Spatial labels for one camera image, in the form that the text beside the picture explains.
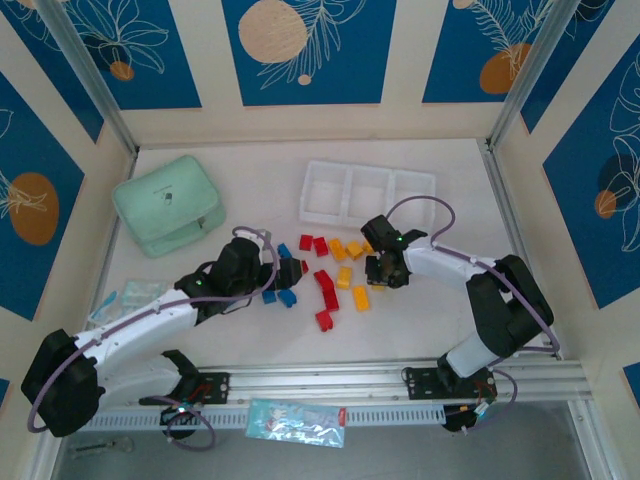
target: yellow block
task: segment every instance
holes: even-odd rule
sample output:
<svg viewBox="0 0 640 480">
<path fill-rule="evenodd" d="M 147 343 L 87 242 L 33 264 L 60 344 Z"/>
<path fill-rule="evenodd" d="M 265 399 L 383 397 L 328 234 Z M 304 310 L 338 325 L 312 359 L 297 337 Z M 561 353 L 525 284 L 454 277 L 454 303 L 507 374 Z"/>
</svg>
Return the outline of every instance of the yellow block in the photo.
<svg viewBox="0 0 640 480">
<path fill-rule="evenodd" d="M 351 267 L 340 267 L 338 272 L 338 279 L 336 280 L 336 287 L 342 290 L 349 290 L 351 286 Z"/>
<path fill-rule="evenodd" d="M 356 302 L 356 310 L 359 312 L 364 312 L 371 308 L 369 305 L 369 297 L 367 296 L 367 289 L 364 288 L 364 285 L 353 287 L 353 300 Z"/>
<path fill-rule="evenodd" d="M 367 255 L 373 255 L 374 253 L 376 253 L 373 250 L 373 247 L 366 240 L 362 243 L 362 249 Z"/>
<path fill-rule="evenodd" d="M 351 257 L 351 260 L 357 260 L 362 256 L 363 253 L 364 250 L 362 250 L 362 247 L 358 242 L 351 242 L 349 245 L 347 245 L 347 255 Z"/>
<path fill-rule="evenodd" d="M 347 258 L 347 252 L 344 251 L 339 238 L 329 240 L 329 250 L 331 250 L 331 255 L 333 255 L 336 262 L 341 262 Z"/>
</svg>

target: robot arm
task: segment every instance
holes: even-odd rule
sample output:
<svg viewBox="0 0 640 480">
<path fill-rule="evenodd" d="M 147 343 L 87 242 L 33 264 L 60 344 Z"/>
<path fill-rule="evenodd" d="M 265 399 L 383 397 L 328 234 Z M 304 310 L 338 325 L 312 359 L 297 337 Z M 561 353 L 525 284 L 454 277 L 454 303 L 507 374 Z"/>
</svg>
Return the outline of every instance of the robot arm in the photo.
<svg viewBox="0 0 640 480">
<path fill-rule="evenodd" d="M 400 288 L 416 274 L 467 292 L 476 331 L 438 360 L 438 379 L 450 393 L 479 370 L 513 355 L 542 331 L 519 300 L 504 298 L 509 289 L 485 267 L 505 275 L 544 323 L 553 323 L 551 308 L 524 262 L 515 255 L 501 260 L 473 257 L 432 243 L 418 230 L 403 235 L 383 215 L 370 220 L 362 233 L 378 253 L 366 260 L 369 284 Z"/>
<path fill-rule="evenodd" d="M 184 276 L 147 307 L 74 337 L 64 330 L 48 335 L 21 389 L 35 404 L 45 383 L 73 356 L 46 390 L 38 407 L 51 433 L 58 437 L 69 435 L 99 409 L 137 403 L 154 395 L 180 402 L 215 403 L 208 400 L 220 392 L 210 392 L 210 374 L 198 372 L 179 351 L 164 352 L 148 362 L 137 359 L 160 353 L 153 352 L 154 347 L 223 313 L 233 302 L 250 298 L 257 288 L 265 289 L 276 267 L 262 263 L 262 247 L 258 235 L 243 231 L 223 248 L 217 261 L 205 263 Z M 266 289 L 289 288 L 302 277 L 299 260 L 281 259 L 279 264 L 274 281 Z M 201 297 L 207 300 L 192 303 L 192 299 Z M 78 350 L 91 342 L 78 355 Z"/>
</svg>

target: red block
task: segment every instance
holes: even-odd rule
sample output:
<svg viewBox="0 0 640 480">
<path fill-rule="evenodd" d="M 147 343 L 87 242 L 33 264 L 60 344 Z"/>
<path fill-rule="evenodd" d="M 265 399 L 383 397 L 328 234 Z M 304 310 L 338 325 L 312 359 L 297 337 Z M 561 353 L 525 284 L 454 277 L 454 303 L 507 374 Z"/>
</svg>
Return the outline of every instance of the red block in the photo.
<svg viewBox="0 0 640 480">
<path fill-rule="evenodd" d="M 331 315 L 326 310 L 316 313 L 316 321 L 323 332 L 333 328 L 333 320 L 331 320 Z"/>
<path fill-rule="evenodd" d="M 324 257 L 329 254 L 329 247 L 327 247 L 327 242 L 324 241 L 324 237 L 314 238 L 313 246 L 316 249 L 316 255 L 319 257 Z"/>
<path fill-rule="evenodd" d="M 336 312 L 340 310 L 340 305 L 338 305 L 338 296 L 336 295 L 335 290 L 325 290 L 322 292 L 324 296 L 324 304 L 327 307 L 328 312 Z"/>
<path fill-rule="evenodd" d="M 331 277 L 326 271 L 320 270 L 314 273 L 313 276 L 316 277 L 316 281 L 318 282 L 318 285 L 320 285 L 320 288 L 323 292 L 333 290 L 333 280 L 331 280 Z"/>
<path fill-rule="evenodd" d="M 311 235 L 300 235 L 300 250 L 311 251 L 313 237 Z"/>
</svg>

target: white tabletop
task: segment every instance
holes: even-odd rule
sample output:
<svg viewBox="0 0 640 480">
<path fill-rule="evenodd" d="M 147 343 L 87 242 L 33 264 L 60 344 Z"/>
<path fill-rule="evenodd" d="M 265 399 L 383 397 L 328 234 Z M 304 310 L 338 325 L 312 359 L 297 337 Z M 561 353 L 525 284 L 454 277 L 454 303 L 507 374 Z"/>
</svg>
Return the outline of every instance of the white tabletop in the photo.
<svg viewBox="0 0 640 480">
<path fill-rule="evenodd" d="M 338 264 L 329 255 L 300 252 L 300 234 L 361 240 L 357 229 L 302 224 L 298 204 L 309 159 L 423 171 L 436 175 L 436 192 L 452 204 L 458 220 L 443 243 L 489 257 L 511 252 L 475 140 L 287 142 L 143 150 L 135 176 L 181 155 L 191 154 L 218 186 L 227 220 L 204 239 L 157 259 L 147 258 L 120 228 L 105 292 L 128 279 L 176 281 L 198 265 L 215 260 L 237 225 L 266 228 L 273 243 L 284 242 L 294 257 L 307 260 L 311 272 L 326 269 L 335 278 Z M 438 207 L 435 226 L 448 221 Z M 364 260 L 354 267 L 352 285 L 365 284 Z M 196 365 L 264 365 L 439 357 L 474 330 L 466 293 L 437 281 L 411 276 L 409 286 L 373 292 L 372 309 L 357 313 L 351 291 L 337 290 L 341 309 L 335 327 L 321 333 L 314 315 L 323 298 L 312 275 L 293 288 L 298 304 L 264 305 L 256 297 L 249 308 L 215 316 L 163 345 L 178 348 Z"/>
</svg>

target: green plastic box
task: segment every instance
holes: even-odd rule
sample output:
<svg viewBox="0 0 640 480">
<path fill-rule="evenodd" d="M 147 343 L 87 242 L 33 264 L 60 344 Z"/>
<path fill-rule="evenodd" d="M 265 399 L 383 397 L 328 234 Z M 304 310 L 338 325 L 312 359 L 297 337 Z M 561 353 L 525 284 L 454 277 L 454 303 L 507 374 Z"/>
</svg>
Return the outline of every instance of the green plastic box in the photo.
<svg viewBox="0 0 640 480">
<path fill-rule="evenodd" d="M 218 190 L 190 155 L 118 185 L 113 203 L 135 242 L 152 258 L 204 237 L 226 218 Z"/>
</svg>

